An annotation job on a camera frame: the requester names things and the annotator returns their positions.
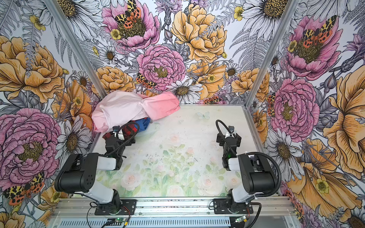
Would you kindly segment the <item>blue cloth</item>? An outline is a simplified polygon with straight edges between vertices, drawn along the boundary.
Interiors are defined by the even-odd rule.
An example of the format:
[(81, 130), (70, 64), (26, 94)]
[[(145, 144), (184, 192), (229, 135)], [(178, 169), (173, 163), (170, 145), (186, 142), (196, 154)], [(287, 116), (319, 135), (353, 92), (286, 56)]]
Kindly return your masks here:
[(139, 125), (139, 132), (145, 131), (147, 129), (147, 127), (149, 126), (150, 122), (151, 122), (151, 119), (149, 117), (135, 120), (135, 123), (137, 123)]

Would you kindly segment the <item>red black plaid cloth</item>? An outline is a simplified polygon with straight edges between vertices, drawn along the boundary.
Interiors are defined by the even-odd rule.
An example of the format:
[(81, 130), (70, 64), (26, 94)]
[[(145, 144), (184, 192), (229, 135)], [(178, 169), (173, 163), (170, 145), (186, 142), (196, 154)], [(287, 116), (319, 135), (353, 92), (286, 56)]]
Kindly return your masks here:
[(115, 137), (119, 140), (126, 140), (131, 138), (134, 134), (137, 134), (142, 130), (141, 125), (137, 121), (130, 121), (122, 126), (113, 126), (112, 131), (105, 133), (102, 138), (107, 140), (111, 137)]

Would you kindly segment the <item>aluminium corner post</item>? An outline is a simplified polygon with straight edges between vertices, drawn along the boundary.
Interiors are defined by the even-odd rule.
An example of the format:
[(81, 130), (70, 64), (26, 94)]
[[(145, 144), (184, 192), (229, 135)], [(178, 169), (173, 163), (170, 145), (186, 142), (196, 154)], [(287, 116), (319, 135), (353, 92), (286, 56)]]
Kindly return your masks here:
[(107, 93), (101, 84), (96, 72), (91, 65), (89, 59), (86, 57), (86, 53), (84, 52), (81, 44), (78, 41), (77, 36), (74, 33), (74, 29), (72, 28), (70, 22), (64, 15), (61, 7), (59, 6), (57, 1), (45, 1), (45, 5), (47, 9), (50, 11), (51, 15), (54, 18), (54, 21), (58, 24), (60, 31), (65, 35), (65, 39), (74, 50), (77, 58), (81, 62), (84, 71), (88, 74), (90, 80), (92, 81), (95, 89), (99, 93), (100, 97), (103, 99)]
[(255, 96), (258, 92), (258, 89), (265, 78), (265, 74), (270, 65), (270, 62), (271, 62), (272, 58), (274, 57), (276, 49), (279, 46), (287, 27), (290, 25), (290, 21), (291, 21), (293, 15), (295, 14), (295, 10), (296, 10), (299, 2), (300, 1), (298, 1), (298, 0), (289, 1), (286, 6), (286, 9), (284, 10), (283, 16), (279, 23), (279, 26), (273, 35), (272, 41), (269, 45), (269, 49), (267, 50), (266, 55), (263, 59), (263, 62), (257, 73), (257, 78), (256, 78), (255, 82), (253, 83), (251, 91), (249, 92), (249, 95), (246, 99), (246, 102), (245, 102), (246, 109), (248, 109), (249, 106), (251, 105), (251, 103), (253, 102), (253, 99), (255, 98)]

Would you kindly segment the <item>right aluminium corner post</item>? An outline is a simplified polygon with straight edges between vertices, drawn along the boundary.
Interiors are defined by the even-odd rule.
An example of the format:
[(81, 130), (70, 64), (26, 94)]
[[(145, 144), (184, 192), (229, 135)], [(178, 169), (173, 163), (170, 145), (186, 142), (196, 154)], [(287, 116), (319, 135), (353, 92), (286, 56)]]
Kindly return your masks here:
[(289, 1), (286, 6), (286, 9), (284, 10), (283, 16), (279, 23), (279, 26), (273, 35), (272, 41), (269, 45), (269, 49), (267, 50), (266, 55), (263, 59), (263, 62), (257, 73), (257, 78), (256, 78), (255, 82), (253, 83), (251, 91), (249, 92), (249, 95), (246, 99), (246, 102), (245, 102), (246, 109), (248, 109), (249, 106), (251, 105), (251, 103), (253, 102), (253, 99), (255, 98), (255, 96), (258, 92), (258, 89), (265, 78), (265, 74), (270, 65), (270, 62), (271, 62), (272, 58), (274, 57), (276, 49), (279, 46), (287, 27), (290, 25), (290, 21), (291, 21), (293, 15), (295, 14), (295, 10), (296, 10), (299, 2), (300, 1), (298, 1), (298, 0)]

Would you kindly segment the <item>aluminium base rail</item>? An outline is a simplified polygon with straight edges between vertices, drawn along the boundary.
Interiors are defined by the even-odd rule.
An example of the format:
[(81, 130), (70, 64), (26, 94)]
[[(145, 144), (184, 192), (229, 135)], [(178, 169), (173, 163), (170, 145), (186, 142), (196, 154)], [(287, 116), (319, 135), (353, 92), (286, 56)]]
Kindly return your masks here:
[(62, 199), (50, 228), (299, 228), (288, 197), (253, 201), (249, 212), (218, 213), (222, 197), (124, 198), (118, 214), (99, 212), (87, 198)]

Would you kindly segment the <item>pink cloth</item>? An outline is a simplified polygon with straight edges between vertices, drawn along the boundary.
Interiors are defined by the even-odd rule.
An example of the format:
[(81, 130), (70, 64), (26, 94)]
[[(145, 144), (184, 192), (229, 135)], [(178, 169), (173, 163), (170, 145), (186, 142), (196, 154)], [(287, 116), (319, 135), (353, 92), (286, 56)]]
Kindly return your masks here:
[(180, 102), (171, 92), (154, 97), (115, 91), (100, 101), (92, 114), (94, 130), (103, 133), (129, 121), (150, 118), (153, 121), (180, 110)]

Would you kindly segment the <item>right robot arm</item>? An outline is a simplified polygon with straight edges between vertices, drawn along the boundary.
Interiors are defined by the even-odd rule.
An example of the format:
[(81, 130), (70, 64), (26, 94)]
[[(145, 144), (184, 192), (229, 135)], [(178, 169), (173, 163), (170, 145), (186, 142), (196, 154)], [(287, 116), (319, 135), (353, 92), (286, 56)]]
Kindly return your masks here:
[(231, 126), (226, 134), (218, 130), (216, 141), (223, 148), (223, 168), (238, 173), (241, 184), (231, 187), (225, 199), (213, 200), (214, 213), (252, 214), (253, 200), (271, 196), (278, 190), (281, 179), (272, 170), (273, 159), (260, 152), (237, 154), (241, 137)]

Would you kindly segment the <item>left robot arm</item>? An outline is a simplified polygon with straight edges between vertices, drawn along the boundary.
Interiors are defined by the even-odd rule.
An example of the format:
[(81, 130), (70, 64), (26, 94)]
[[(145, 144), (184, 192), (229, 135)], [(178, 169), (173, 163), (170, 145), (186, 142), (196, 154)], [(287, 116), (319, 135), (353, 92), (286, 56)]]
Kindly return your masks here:
[(104, 154), (70, 155), (56, 177), (56, 191), (90, 198), (103, 213), (117, 215), (125, 212), (131, 215), (128, 206), (121, 201), (118, 191), (98, 182), (96, 173), (120, 170), (125, 159), (124, 150), (136, 142), (135, 136), (139, 131), (140, 126), (136, 122), (114, 126), (111, 132), (103, 135), (106, 143)]

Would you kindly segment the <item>left aluminium corner post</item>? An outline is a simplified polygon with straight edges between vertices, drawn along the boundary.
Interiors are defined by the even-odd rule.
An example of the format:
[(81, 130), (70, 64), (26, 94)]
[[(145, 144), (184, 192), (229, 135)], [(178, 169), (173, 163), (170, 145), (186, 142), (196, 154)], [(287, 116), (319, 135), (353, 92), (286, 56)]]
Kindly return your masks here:
[(92, 81), (95, 89), (99, 93), (100, 97), (103, 99), (107, 93), (101, 84), (96, 72), (91, 65), (89, 59), (86, 57), (86, 53), (84, 52), (81, 44), (78, 41), (77, 36), (74, 33), (74, 29), (72, 28), (70, 22), (64, 15), (61, 7), (59, 6), (57, 1), (45, 1), (45, 5), (47, 9), (50, 11), (51, 15), (54, 18), (54, 21), (58, 24), (60, 31), (65, 35), (65, 39), (74, 50), (77, 58), (81, 62), (84, 71), (88, 74), (90, 80)]

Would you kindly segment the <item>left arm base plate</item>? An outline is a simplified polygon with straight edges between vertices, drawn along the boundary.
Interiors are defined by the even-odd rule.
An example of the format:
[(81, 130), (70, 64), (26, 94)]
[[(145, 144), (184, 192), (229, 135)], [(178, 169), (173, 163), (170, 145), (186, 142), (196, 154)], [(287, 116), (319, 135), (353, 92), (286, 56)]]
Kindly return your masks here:
[(134, 215), (136, 203), (136, 199), (121, 199), (118, 205), (114, 205), (112, 202), (101, 204), (96, 207), (94, 214), (96, 216)]

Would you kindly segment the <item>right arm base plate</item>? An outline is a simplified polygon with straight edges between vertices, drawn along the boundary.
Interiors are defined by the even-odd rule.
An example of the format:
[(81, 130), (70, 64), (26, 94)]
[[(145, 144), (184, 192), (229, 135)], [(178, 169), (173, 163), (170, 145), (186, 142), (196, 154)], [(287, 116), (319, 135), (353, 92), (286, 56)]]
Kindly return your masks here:
[(213, 199), (213, 210), (215, 214), (253, 214), (253, 207), (246, 203), (228, 202), (227, 199)]

